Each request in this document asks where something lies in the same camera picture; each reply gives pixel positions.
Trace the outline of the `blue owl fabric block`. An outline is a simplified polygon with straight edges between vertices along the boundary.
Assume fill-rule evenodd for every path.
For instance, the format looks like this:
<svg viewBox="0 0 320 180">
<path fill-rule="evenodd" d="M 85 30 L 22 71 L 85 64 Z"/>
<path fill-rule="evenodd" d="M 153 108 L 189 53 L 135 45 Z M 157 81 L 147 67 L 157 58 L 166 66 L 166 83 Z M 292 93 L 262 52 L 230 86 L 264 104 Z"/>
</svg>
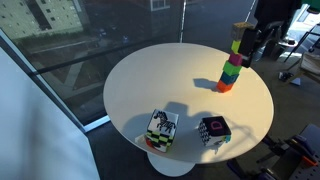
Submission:
<svg viewBox="0 0 320 180">
<path fill-rule="evenodd" d="M 231 140 L 231 130 L 222 116 L 203 118 L 198 131 L 205 146 L 222 145 Z"/>
</svg>

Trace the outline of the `checkered zebra fabric block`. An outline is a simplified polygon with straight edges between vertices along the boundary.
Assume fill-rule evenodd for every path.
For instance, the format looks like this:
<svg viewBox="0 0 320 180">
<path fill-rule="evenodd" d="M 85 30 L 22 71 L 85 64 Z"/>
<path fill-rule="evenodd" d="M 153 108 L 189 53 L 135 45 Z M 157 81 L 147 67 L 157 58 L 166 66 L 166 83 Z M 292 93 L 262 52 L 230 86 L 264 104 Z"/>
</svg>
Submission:
<svg viewBox="0 0 320 180">
<path fill-rule="evenodd" d="M 155 109 L 148 123 L 146 133 L 136 137 L 135 142 L 145 142 L 153 149 L 166 152 L 175 138 L 178 121 L 178 114 Z"/>
</svg>

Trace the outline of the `round white table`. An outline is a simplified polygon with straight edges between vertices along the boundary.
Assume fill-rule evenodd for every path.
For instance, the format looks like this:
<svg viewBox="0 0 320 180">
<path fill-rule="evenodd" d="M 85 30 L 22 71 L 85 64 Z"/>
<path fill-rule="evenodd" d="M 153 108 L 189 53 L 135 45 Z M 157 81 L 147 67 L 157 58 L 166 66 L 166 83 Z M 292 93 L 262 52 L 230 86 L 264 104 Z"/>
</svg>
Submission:
<svg viewBox="0 0 320 180">
<path fill-rule="evenodd" d="M 112 124 L 127 141 L 162 158 L 188 163 L 220 162 L 254 148 L 269 131 L 272 96 L 260 76 L 244 68 L 233 88 L 216 89 L 229 55 L 188 43 L 166 43 L 138 50 L 122 59 L 107 77 L 103 100 Z M 173 145 L 163 153 L 144 139 L 151 114 L 161 109 L 179 115 Z M 231 141 L 203 145 L 197 127 L 204 117 L 222 116 Z"/>
</svg>

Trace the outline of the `orange cube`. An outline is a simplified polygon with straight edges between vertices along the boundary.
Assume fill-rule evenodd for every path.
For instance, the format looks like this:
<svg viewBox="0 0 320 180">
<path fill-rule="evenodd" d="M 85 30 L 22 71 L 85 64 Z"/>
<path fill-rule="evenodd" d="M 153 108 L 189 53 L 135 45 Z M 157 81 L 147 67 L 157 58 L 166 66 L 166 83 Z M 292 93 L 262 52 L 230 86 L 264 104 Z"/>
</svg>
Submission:
<svg viewBox="0 0 320 180">
<path fill-rule="evenodd" d="M 217 88 L 220 92 L 222 92 L 222 93 L 225 93 L 225 92 L 231 90 L 232 87 L 233 87 L 232 84 L 226 85 L 226 84 L 225 84 L 223 81 L 221 81 L 221 80 L 219 80 L 218 83 L 217 83 L 217 85 L 216 85 L 216 88 Z"/>
</svg>

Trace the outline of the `blue cube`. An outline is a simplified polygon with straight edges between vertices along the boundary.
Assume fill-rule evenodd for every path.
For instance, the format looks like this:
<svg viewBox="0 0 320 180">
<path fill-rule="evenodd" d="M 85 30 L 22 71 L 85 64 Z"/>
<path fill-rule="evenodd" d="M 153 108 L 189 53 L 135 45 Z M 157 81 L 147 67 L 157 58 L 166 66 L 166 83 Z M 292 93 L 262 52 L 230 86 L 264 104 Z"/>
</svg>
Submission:
<svg viewBox="0 0 320 180">
<path fill-rule="evenodd" d="M 230 84 L 233 84 L 237 80 L 237 78 L 238 78 L 238 74 L 229 76 L 226 72 L 223 72 L 221 77 L 220 77 L 220 80 L 224 84 L 230 85 Z"/>
</svg>

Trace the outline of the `green cube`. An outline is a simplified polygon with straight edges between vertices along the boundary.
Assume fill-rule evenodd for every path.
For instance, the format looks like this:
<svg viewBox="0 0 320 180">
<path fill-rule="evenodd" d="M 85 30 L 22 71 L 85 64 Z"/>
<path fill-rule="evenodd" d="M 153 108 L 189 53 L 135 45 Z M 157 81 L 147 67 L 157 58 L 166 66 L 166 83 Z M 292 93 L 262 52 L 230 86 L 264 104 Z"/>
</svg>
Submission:
<svg viewBox="0 0 320 180">
<path fill-rule="evenodd" d="M 240 70 L 241 66 L 235 66 L 231 64 L 229 61 L 226 61 L 223 66 L 223 71 L 229 76 L 238 74 Z"/>
</svg>

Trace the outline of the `magenta cube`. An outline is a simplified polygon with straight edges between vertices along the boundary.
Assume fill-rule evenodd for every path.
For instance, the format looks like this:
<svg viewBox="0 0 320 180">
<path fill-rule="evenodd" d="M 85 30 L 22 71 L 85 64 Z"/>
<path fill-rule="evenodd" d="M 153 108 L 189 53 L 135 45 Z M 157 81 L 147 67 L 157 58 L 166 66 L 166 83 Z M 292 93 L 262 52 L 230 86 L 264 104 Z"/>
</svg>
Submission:
<svg viewBox="0 0 320 180">
<path fill-rule="evenodd" d="M 228 61 L 234 66 L 240 66 L 242 64 L 242 55 L 231 53 Z"/>
</svg>

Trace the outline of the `yellow cube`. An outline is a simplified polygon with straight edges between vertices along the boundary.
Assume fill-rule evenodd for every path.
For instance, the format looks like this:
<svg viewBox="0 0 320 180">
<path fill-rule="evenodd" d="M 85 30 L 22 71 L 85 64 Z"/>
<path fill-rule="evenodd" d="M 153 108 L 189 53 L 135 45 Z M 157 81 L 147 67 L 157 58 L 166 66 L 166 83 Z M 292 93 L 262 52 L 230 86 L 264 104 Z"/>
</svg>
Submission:
<svg viewBox="0 0 320 180">
<path fill-rule="evenodd" d="M 234 41 L 232 42 L 231 50 L 232 50 L 235 54 L 237 54 L 237 53 L 238 53 L 238 50 L 239 50 L 240 44 L 241 44 L 241 42 L 240 42 L 240 41 L 236 41 L 236 40 L 234 40 Z"/>
</svg>

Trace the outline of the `grey top cube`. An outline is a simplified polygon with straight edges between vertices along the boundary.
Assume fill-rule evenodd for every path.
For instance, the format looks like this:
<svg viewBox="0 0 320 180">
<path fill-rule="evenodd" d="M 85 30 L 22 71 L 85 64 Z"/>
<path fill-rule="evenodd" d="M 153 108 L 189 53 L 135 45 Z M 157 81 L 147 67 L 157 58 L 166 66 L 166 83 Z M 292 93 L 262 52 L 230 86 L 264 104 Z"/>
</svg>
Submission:
<svg viewBox="0 0 320 180">
<path fill-rule="evenodd" d="M 240 40 L 246 29 L 253 29 L 254 25 L 249 22 L 238 22 L 232 25 L 231 37 L 234 40 Z"/>
</svg>

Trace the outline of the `black office chair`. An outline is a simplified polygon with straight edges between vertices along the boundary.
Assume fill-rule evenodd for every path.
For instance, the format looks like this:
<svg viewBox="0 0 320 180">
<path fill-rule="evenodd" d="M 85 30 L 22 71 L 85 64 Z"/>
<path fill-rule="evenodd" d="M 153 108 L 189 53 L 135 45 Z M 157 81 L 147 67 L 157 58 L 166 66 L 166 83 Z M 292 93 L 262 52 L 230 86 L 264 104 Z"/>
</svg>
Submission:
<svg viewBox="0 0 320 180">
<path fill-rule="evenodd" d="M 268 56 L 278 50 L 296 11 L 301 6 L 301 0 L 258 0 L 254 18 L 257 20 L 255 28 L 260 31 L 260 34 L 253 53 L 257 54 L 261 48 L 264 48 L 262 56 Z"/>
</svg>

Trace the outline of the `white table pedestal base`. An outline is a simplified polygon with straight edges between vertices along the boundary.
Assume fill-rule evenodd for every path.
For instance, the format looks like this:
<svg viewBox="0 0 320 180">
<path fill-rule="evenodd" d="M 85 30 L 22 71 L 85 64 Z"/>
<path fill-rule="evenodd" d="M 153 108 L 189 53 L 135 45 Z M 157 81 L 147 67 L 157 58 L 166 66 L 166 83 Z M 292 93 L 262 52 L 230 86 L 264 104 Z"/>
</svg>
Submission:
<svg viewBox="0 0 320 180">
<path fill-rule="evenodd" d="M 194 168 L 193 163 L 171 160 L 151 153 L 148 153 L 147 157 L 156 171 L 168 177 L 183 176 Z"/>
</svg>

